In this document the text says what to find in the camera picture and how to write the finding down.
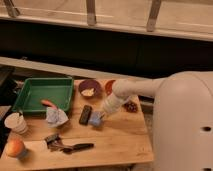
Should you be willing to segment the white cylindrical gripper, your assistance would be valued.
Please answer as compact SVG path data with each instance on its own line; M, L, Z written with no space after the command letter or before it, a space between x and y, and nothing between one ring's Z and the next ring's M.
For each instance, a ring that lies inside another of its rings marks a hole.
M105 119L107 114L115 113L122 105L130 100L129 96L117 96L115 93L111 93L107 96L102 104L102 111L98 111L98 116L101 119Z

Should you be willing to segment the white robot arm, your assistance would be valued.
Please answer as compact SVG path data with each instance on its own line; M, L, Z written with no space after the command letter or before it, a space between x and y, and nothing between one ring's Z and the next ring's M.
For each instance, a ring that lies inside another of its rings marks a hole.
M160 86L165 81L164 78L131 80L118 79L112 85L112 92L107 96L100 107L103 119L116 113L118 109L133 96L144 96L156 99Z

